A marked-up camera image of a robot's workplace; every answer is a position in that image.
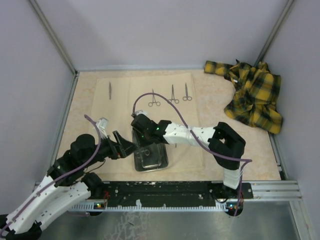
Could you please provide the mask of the steel tweezers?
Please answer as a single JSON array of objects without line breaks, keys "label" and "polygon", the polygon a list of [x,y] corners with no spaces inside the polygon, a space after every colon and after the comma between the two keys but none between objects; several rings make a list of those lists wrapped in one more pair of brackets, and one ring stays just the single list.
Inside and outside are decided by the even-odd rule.
[{"label": "steel tweezers", "polygon": [[112,84],[109,81],[108,83],[108,99],[111,100],[112,99]]}]

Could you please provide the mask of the steel surgical scissors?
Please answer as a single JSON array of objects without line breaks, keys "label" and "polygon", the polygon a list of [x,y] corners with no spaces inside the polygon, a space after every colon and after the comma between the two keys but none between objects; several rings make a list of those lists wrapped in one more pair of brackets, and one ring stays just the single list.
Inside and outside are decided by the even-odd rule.
[{"label": "steel surgical scissors", "polygon": [[191,101],[193,98],[189,95],[187,83],[184,84],[184,87],[185,87],[185,95],[182,97],[182,100]]}]

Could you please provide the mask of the steel instrument tray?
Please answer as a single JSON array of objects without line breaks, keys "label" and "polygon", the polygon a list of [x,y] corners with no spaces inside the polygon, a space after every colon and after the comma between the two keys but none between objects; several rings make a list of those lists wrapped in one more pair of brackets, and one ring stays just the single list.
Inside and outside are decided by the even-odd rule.
[{"label": "steel instrument tray", "polygon": [[166,146],[163,143],[160,144],[139,144],[136,134],[134,131],[131,131],[132,134],[132,141],[133,143],[137,144],[140,149],[146,149],[150,151],[150,155],[143,158],[138,158],[136,153],[138,150],[136,150],[133,154],[134,159],[134,168],[137,172],[151,172],[151,171],[157,171],[162,170],[168,167],[169,160],[167,155]]}]

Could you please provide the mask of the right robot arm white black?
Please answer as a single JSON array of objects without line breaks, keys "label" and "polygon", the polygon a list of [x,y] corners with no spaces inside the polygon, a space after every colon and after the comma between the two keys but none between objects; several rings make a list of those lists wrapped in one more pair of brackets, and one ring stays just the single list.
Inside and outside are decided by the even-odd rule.
[{"label": "right robot arm white black", "polygon": [[156,123],[143,113],[133,113],[132,117],[131,126],[141,146],[184,144],[201,147],[212,154],[217,164],[223,168],[224,194],[235,198],[241,192],[243,170],[240,162],[246,141],[227,123],[219,122],[213,127],[193,127],[170,120]]}]

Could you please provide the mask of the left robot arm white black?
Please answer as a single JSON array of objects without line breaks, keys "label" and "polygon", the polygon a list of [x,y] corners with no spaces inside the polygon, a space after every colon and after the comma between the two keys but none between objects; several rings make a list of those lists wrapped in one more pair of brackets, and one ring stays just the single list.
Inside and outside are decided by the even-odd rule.
[{"label": "left robot arm white black", "polygon": [[74,205],[103,195],[104,183],[85,168],[105,159],[124,159],[138,145],[124,139],[117,131],[115,141],[81,134],[70,149],[58,158],[35,191],[15,211],[0,217],[0,237],[5,240],[37,240],[42,232]]}]

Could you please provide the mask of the steel hemostat forceps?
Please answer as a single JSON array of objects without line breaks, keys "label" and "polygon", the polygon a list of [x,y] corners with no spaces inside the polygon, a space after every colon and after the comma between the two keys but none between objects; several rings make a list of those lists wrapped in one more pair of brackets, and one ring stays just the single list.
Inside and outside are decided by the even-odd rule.
[{"label": "steel hemostat forceps", "polygon": [[154,89],[152,89],[152,99],[148,103],[148,106],[149,107],[153,107],[153,106],[159,107],[160,105],[161,105],[161,103],[158,100],[156,100],[156,95],[155,95]]}]

